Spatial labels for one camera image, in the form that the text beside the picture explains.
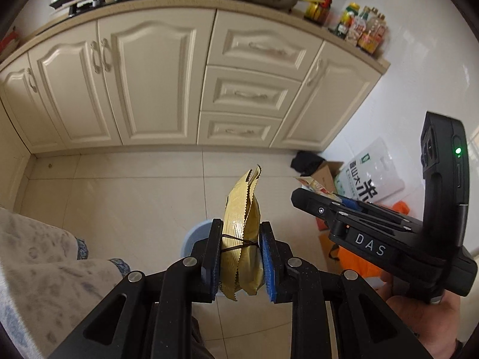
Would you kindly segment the person's right hand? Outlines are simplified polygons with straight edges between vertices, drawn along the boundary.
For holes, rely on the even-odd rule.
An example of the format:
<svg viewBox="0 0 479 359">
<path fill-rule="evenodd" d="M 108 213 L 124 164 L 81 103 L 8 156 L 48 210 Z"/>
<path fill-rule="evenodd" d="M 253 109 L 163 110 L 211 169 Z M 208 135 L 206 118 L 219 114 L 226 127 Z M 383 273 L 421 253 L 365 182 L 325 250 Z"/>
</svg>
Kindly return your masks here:
<svg viewBox="0 0 479 359">
<path fill-rule="evenodd" d="M 426 305 L 404 296 L 393 296 L 393 276 L 382 272 L 384 285 L 377 290 L 380 297 L 399 316 L 433 358 L 451 358 L 458 348 L 460 297 L 445 291 L 441 302 Z"/>
</svg>

